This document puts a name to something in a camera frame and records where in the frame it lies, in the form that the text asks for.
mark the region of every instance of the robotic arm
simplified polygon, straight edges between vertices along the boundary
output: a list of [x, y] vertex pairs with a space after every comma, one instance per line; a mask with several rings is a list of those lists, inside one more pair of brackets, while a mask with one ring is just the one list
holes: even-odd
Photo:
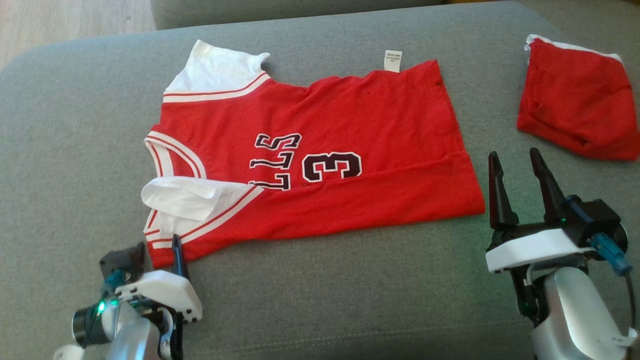
[[189, 281], [180, 238], [173, 237], [171, 272], [143, 273], [145, 245], [110, 252], [100, 260], [100, 301], [76, 311], [77, 345], [54, 360], [80, 360], [89, 345], [111, 343], [106, 360], [182, 360], [182, 328], [202, 319], [202, 303]]
[[[490, 225], [494, 230], [486, 252], [489, 271], [508, 271], [518, 310], [533, 323], [538, 360], [628, 359], [636, 332], [634, 297], [625, 261], [627, 234], [620, 217], [597, 199], [565, 197], [540, 152], [530, 151], [534, 174], [545, 205], [544, 222], [519, 224], [502, 183], [498, 155], [489, 155]], [[588, 277], [588, 261], [607, 260], [627, 278], [632, 321], [628, 336], [620, 334]], [[533, 272], [547, 274], [533, 277]]]

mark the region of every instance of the clothing tag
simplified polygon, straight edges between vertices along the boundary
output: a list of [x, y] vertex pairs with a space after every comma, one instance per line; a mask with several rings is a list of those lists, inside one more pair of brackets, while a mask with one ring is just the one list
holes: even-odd
[[385, 70], [400, 72], [402, 51], [385, 50]]

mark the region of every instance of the folded cloth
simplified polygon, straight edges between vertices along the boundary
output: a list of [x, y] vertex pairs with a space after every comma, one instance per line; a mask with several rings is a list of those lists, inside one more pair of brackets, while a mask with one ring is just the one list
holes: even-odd
[[634, 161], [640, 152], [631, 84], [620, 57], [529, 35], [517, 128], [577, 154]]

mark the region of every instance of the white stripe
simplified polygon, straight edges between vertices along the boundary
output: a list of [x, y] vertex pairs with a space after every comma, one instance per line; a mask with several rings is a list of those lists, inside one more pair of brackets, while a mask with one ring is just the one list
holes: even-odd
[[156, 157], [156, 154], [154, 153], [154, 146], [149, 142], [145, 142], [145, 146], [149, 150], [149, 153], [151, 153], [151, 157], [154, 159], [154, 165], [156, 166], [156, 176], [160, 177], [160, 163], [159, 163], [159, 159]]
[[612, 58], [612, 59], [616, 59], [618, 61], [620, 61], [620, 63], [622, 63], [622, 59], [620, 58], [620, 56], [618, 56], [618, 54], [604, 54], [601, 53], [599, 51], [595, 51], [595, 50], [591, 50], [591, 49], [587, 49], [586, 47], [582, 47], [582, 46], [576, 46], [576, 45], [571, 45], [571, 44], [565, 44], [564, 42], [555, 42], [555, 41], [551, 41], [545, 37], [541, 37], [540, 35], [534, 35], [531, 34], [527, 37], [527, 45], [525, 45], [524, 49], [529, 51], [531, 50], [531, 47], [529, 47], [529, 44], [531, 44], [533, 42], [534, 39], [540, 39], [548, 44], [551, 44], [555, 47], [559, 47], [560, 49], [568, 49], [568, 50], [578, 50], [578, 51], [587, 51], [589, 53], [594, 53], [594, 54], [598, 54], [598, 55], [602, 55], [602, 56], [606, 56], [608, 58]]
[[[215, 230], [220, 225], [222, 225], [225, 222], [227, 222], [227, 220], [232, 218], [235, 214], [237, 214], [238, 211], [242, 210], [245, 206], [247, 206], [253, 199], [255, 199], [263, 191], [264, 191], [263, 188], [257, 186], [244, 199], [242, 199], [241, 202], [237, 203], [233, 208], [231, 208], [231, 210], [226, 212], [224, 215], [222, 215], [221, 217], [217, 218], [215, 221], [211, 222], [209, 225], [199, 229], [198, 231], [195, 231], [195, 232], [189, 234], [188, 236], [185, 236], [185, 237], [181, 238], [182, 243], [183, 244], [188, 243], [189, 241], [193, 241], [193, 240], [201, 237], [202, 235], [205, 235], [205, 234]], [[167, 249], [167, 248], [170, 248], [170, 247], [171, 247], [171, 241], [157, 241], [157, 242], [152, 244], [152, 248], [153, 249]]]
[[[149, 231], [155, 231], [157, 228], [153, 227], [151, 229], [147, 229], [147, 231], [145, 231], [146, 233]], [[162, 236], [162, 234], [158, 231], [157, 233], [153, 233], [151, 235], [145, 235], [145, 238], [147, 239], [147, 241], [154, 241], [154, 240], [160, 240], [160, 239], [166, 239], [166, 236]]]
[[171, 245], [170, 241], [157, 241], [157, 242], [151, 244], [151, 247], [153, 249], [170, 249], [171, 246], [172, 245]]
[[178, 156], [180, 156], [184, 161], [186, 161], [187, 164], [189, 164], [189, 166], [191, 167], [192, 171], [193, 171], [193, 177], [201, 177], [202, 179], [206, 179], [207, 178], [207, 172], [204, 169], [204, 165], [202, 164], [202, 161], [200, 161], [200, 158], [195, 154], [195, 152], [191, 151], [191, 149], [189, 149], [188, 147], [184, 146], [181, 142], [179, 142], [178, 140], [162, 134], [162, 133], [158, 133], [157, 131], [151, 131], [149, 133], [149, 135], [147, 136], [153, 136], [156, 137], [158, 139], [164, 140], [167, 143], [169, 143], [170, 145], [166, 145], [165, 143], [161, 143], [158, 142], [155, 139], [151, 139], [151, 138], [145, 138], [146, 142], [151, 142], [155, 145], [161, 146], [161, 147], [167, 147], [169, 148], [169, 150], [172, 150], [173, 152], [175, 152]]
[[240, 97], [250, 92], [254, 91], [258, 88], [263, 82], [271, 79], [271, 77], [267, 74], [262, 75], [261, 78], [256, 80], [251, 86], [244, 90], [235, 91], [235, 92], [225, 92], [222, 94], [203, 94], [203, 95], [188, 95], [189, 93], [185, 93], [185, 95], [165, 95], [163, 97], [163, 102], [195, 102], [195, 101], [209, 101], [209, 100], [222, 100], [222, 99], [231, 99], [233, 97]]
[[173, 176], [173, 163], [171, 162], [169, 150], [164, 146], [157, 145], [156, 151], [158, 153], [158, 160], [160, 160], [160, 164], [162, 164], [163, 176]]

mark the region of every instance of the gray couch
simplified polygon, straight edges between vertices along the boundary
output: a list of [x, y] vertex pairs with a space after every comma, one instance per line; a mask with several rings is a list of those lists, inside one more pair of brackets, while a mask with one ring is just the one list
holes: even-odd
[[442, 0], [151, 0], [156, 28], [372, 12], [442, 4]]
[[[143, 239], [140, 190], [154, 166], [142, 139], [197, 39], [269, 51], [266, 70], [297, 85], [363, 76], [386, 49], [404, 51], [404, 69], [438, 59], [485, 196], [487, 155], [498, 151], [515, 211], [541, 220], [527, 161], [538, 147], [566, 193], [601, 197], [623, 216], [637, 263], [640, 166], [581, 158], [515, 128], [530, 33], [572, 41], [499, 2], [181, 28], [23, 54], [0, 73], [1, 357], [48, 359], [72, 342], [73, 312], [99, 296], [98, 259]], [[620, 54], [637, 79], [638, 54]], [[482, 215], [251, 241], [194, 261], [205, 316], [185, 330], [186, 359], [530, 359], [531, 325], [511, 279], [486, 270], [491, 233]], [[624, 328], [624, 282], [601, 263], [592, 278]]]

